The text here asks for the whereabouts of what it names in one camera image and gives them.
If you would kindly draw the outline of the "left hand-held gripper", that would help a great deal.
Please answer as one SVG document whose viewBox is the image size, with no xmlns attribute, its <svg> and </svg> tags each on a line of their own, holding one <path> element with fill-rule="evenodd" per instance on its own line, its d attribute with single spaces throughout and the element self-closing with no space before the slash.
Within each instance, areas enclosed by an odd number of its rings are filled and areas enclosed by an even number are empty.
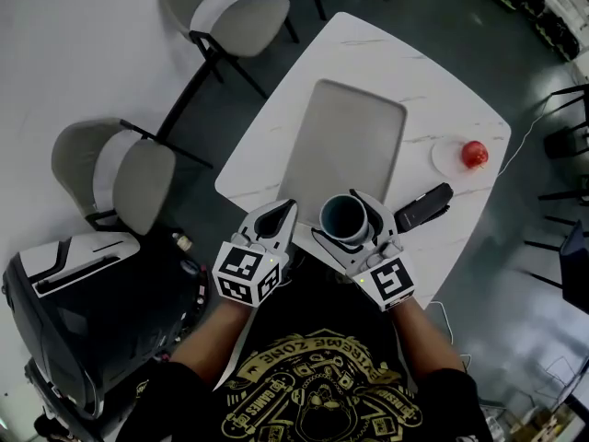
<svg viewBox="0 0 589 442">
<path fill-rule="evenodd" d="M 298 215 L 286 199 L 250 212 L 230 241 L 224 241 L 213 267 L 220 297 L 257 308 L 283 281 L 287 248 Z"/>
</svg>

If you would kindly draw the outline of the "person's left forearm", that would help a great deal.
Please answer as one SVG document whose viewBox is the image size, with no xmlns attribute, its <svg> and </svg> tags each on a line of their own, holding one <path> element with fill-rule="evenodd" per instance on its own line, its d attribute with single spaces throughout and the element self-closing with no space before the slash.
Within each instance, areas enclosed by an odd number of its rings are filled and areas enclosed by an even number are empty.
<svg viewBox="0 0 589 442">
<path fill-rule="evenodd" d="M 203 324 L 176 348 L 170 361 L 186 366 L 213 388 L 223 375 L 253 310 L 222 299 Z"/>
</svg>

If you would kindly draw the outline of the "row of black bags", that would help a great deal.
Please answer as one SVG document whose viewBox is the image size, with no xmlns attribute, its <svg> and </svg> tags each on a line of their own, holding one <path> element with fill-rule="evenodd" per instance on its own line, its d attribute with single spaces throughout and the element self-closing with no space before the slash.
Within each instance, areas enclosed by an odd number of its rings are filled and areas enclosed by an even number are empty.
<svg viewBox="0 0 589 442">
<path fill-rule="evenodd" d="M 567 62 L 581 52 L 579 38 L 574 34 L 558 10 L 552 9 L 549 0 L 496 0 L 512 11 L 523 11 L 533 23 L 536 32 Z"/>
</svg>

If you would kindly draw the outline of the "red apple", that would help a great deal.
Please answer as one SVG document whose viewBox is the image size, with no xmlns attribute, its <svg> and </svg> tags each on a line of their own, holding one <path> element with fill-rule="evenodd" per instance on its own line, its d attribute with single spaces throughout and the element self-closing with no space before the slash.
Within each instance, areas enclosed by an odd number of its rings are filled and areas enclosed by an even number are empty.
<svg viewBox="0 0 589 442">
<path fill-rule="evenodd" d="M 461 160 L 468 169 L 483 167 L 489 160 L 489 152 L 480 141 L 469 141 L 461 149 Z"/>
</svg>

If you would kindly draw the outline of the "person's right forearm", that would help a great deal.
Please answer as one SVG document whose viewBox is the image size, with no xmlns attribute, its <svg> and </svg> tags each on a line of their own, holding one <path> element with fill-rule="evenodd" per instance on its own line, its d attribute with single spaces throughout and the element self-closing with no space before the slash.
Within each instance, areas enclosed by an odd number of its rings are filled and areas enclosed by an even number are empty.
<svg viewBox="0 0 589 442">
<path fill-rule="evenodd" d="M 394 322 L 411 376 L 417 383 L 439 370 L 465 372 L 451 343 L 430 322 L 413 297 L 397 304 L 388 314 Z"/>
</svg>

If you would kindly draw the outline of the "white plate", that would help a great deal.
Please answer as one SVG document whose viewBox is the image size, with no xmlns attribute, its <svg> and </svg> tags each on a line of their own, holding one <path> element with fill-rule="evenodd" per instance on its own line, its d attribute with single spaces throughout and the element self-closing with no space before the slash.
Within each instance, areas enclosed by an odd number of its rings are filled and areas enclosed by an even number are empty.
<svg viewBox="0 0 589 442">
<path fill-rule="evenodd" d="M 474 173 L 478 169 L 468 169 L 461 160 L 461 149 L 469 141 L 464 136 L 447 136 L 437 141 L 431 151 L 433 166 L 444 176 L 454 179 Z"/>
</svg>

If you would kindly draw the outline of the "white cup with teal inside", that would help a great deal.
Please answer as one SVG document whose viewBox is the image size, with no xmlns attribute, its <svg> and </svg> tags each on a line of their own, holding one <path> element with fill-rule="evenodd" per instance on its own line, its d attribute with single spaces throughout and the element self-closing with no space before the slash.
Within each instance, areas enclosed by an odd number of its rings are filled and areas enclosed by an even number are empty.
<svg viewBox="0 0 589 442">
<path fill-rule="evenodd" d="M 358 245 L 368 234 L 368 217 L 362 202 L 351 194 L 329 198 L 319 213 L 321 230 L 347 245 Z"/>
</svg>

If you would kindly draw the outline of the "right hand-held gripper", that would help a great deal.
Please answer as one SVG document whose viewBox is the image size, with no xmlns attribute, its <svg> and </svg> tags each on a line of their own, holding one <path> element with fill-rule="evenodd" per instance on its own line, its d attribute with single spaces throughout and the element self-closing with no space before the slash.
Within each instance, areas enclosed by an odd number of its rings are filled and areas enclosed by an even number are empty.
<svg viewBox="0 0 589 442">
<path fill-rule="evenodd" d="M 320 229 L 311 229 L 314 240 L 341 266 L 381 311 L 387 311 L 413 296 L 417 278 L 410 256 L 400 249 L 394 215 L 373 196 L 350 189 L 364 207 L 372 228 L 360 245 L 344 244 Z"/>
</svg>

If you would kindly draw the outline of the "black handheld device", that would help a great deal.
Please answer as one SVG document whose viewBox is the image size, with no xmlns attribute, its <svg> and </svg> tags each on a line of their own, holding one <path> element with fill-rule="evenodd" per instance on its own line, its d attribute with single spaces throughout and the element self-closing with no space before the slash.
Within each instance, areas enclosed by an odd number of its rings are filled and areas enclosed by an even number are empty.
<svg viewBox="0 0 589 442">
<path fill-rule="evenodd" d="M 443 182 L 400 208 L 394 214 L 398 233 L 409 232 L 444 215 L 450 209 L 449 203 L 453 196 L 454 191 L 451 186 Z"/>
</svg>

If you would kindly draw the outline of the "large black wheeled machine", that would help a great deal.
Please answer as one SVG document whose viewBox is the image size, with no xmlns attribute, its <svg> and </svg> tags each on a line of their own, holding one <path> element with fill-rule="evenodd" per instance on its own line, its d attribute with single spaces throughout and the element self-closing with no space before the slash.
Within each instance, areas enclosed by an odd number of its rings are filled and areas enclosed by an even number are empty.
<svg viewBox="0 0 589 442">
<path fill-rule="evenodd" d="M 17 253 L 3 291 L 52 392 L 98 419 L 107 394 L 206 307 L 202 267 L 170 238 L 91 232 Z"/>
</svg>

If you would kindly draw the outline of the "grey tray mat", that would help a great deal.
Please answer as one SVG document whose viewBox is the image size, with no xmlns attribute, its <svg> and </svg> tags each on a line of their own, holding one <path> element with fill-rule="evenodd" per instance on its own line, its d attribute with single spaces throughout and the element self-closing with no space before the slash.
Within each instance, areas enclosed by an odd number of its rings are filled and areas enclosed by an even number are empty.
<svg viewBox="0 0 589 442">
<path fill-rule="evenodd" d="M 406 107 L 358 87 L 321 79 L 312 91 L 279 189 L 300 223 L 319 226 L 332 196 L 355 189 L 387 197 L 408 117 Z"/>
</svg>

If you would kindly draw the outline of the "black gold-printed T-shirt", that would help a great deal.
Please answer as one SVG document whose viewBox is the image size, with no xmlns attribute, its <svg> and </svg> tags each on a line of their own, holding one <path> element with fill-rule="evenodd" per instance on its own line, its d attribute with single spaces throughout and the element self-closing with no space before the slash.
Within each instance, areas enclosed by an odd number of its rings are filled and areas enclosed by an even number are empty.
<svg viewBox="0 0 589 442">
<path fill-rule="evenodd" d="M 116 442 L 492 442 L 477 385 L 411 376 L 388 311 L 305 260 L 252 311 L 218 383 L 170 361 Z"/>
</svg>

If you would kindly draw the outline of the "black metal chair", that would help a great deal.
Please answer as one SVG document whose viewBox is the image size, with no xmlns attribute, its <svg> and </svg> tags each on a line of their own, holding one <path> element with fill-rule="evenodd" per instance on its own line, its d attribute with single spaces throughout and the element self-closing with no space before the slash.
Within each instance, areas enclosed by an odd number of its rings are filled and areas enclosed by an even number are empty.
<svg viewBox="0 0 589 442">
<path fill-rule="evenodd" d="M 545 215 L 548 221 L 570 228 L 569 234 L 559 246 L 525 240 L 526 246 L 541 250 L 555 251 L 559 255 L 560 282 L 537 273 L 526 272 L 538 281 L 558 288 L 562 298 L 570 305 L 589 315 L 589 231 L 583 229 L 581 219 L 575 221 L 554 215 Z"/>
<path fill-rule="evenodd" d="M 582 122 L 573 127 L 562 127 L 544 138 L 544 150 L 550 159 L 578 157 L 589 154 L 589 83 L 552 92 L 549 95 L 549 99 L 559 95 L 575 93 L 578 93 L 576 98 L 570 99 L 548 113 L 548 115 L 555 114 L 577 102 L 582 102 L 583 104 Z"/>
</svg>

